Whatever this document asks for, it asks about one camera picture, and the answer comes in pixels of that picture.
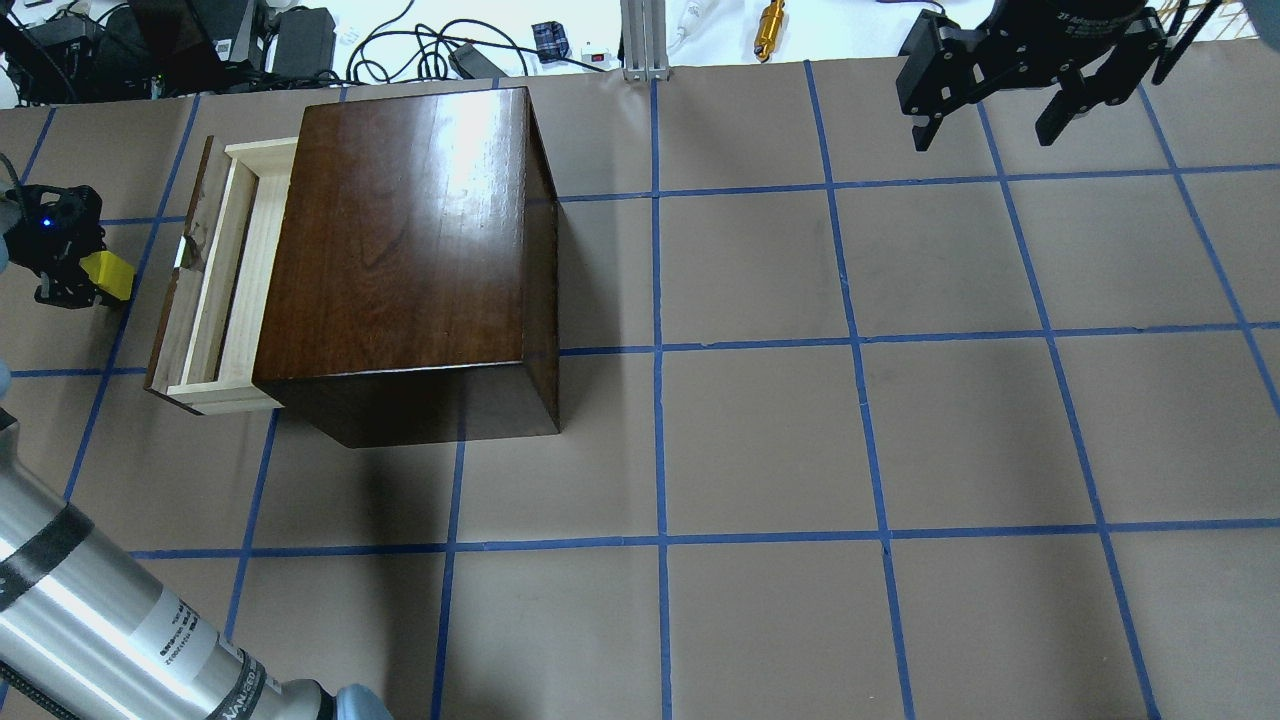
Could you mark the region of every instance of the wooden box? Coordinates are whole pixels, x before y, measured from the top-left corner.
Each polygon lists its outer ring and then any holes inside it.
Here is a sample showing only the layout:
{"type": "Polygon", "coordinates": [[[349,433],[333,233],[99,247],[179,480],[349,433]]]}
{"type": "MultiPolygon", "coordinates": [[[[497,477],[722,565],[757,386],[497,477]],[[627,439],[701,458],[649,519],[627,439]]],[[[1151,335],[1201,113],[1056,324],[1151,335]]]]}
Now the wooden box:
{"type": "Polygon", "coordinates": [[[558,430],[556,192],[524,88],[206,143],[147,388],[348,447],[558,430]]]}

